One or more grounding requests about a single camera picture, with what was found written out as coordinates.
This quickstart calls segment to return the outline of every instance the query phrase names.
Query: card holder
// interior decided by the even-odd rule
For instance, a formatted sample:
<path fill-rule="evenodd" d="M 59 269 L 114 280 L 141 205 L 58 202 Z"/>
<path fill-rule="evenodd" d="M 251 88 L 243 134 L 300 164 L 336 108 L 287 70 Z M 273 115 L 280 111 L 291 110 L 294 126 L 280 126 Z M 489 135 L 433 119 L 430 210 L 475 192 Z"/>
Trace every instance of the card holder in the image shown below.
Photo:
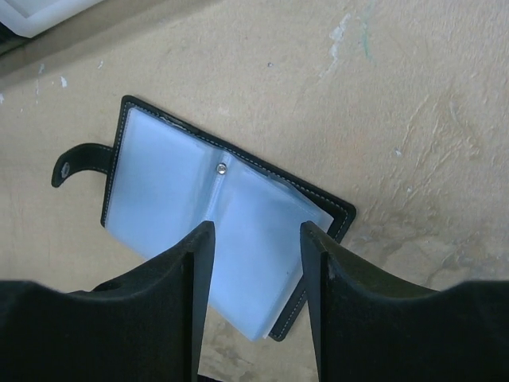
<path fill-rule="evenodd" d="M 113 149 L 83 144 L 55 164 L 107 174 L 101 224 L 146 259 L 203 220 L 216 225 L 209 302 L 252 341 L 281 341 L 305 302 L 299 228 L 311 220 L 337 240 L 349 203 L 132 96 L 122 99 Z"/>

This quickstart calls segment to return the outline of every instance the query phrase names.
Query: stained surface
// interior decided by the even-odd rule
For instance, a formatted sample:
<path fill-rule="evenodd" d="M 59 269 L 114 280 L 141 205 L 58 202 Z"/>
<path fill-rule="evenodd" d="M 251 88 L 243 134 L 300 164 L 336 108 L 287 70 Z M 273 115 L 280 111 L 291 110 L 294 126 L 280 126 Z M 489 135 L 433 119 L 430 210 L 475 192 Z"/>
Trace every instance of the stained surface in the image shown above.
<path fill-rule="evenodd" d="M 49 184 L 70 146 L 113 142 L 134 94 L 356 205 L 345 245 L 404 279 L 507 279 L 508 19 L 506 2 L 99 4 L 0 58 L 0 277 L 78 290 L 140 263 L 99 225 L 102 175 Z M 252 344 L 210 311 L 201 372 L 316 380 L 305 312 Z"/>

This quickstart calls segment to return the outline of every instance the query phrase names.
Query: strap closure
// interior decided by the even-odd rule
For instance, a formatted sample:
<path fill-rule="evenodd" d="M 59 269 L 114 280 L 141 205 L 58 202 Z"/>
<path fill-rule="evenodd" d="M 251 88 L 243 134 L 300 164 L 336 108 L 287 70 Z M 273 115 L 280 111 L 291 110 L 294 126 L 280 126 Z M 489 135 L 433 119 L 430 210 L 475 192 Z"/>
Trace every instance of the strap closure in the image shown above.
<path fill-rule="evenodd" d="M 60 187 L 68 177 L 80 171 L 92 170 L 108 175 L 113 149 L 98 143 L 83 143 L 63 153 L 53 167 L 51 185 Z"/>

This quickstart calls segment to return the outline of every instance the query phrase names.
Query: metal rivet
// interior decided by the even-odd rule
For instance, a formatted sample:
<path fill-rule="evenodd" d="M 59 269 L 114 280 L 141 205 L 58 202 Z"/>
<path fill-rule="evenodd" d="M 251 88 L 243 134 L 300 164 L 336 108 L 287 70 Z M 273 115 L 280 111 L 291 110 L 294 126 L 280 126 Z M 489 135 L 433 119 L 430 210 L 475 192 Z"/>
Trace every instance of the metal rivet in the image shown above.
<path fill-rule="evenodd" d="M 69 176 L 69 171 L 71 170 L 71 165 L 69 165 L 69 162 L 65 162 L 64 166 L 62 167 L 62 170 L 60 172 L 60 175 L 62 175 L 62 179 L 65 179 Z"/>
<path fill-rule="evenodd" d="M 226 167 L 226 165 L 224 163 L 220 163 L 219 165 L 217 165 L 216 171 L 220 175 L 224 175 L 227 170 L 228 170 L 228 168 Z"/>

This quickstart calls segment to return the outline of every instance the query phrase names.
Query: white container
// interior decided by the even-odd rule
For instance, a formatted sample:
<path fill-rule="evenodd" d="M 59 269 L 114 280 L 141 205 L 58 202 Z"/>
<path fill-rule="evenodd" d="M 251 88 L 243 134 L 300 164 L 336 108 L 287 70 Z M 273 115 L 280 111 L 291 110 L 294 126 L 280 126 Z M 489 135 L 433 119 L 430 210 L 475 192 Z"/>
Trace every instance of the white container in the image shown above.
<path fill-rule="evenodd" d="M 0 0 L 0 22 L 19 36 L 34 37 L 102 0 Z"/>

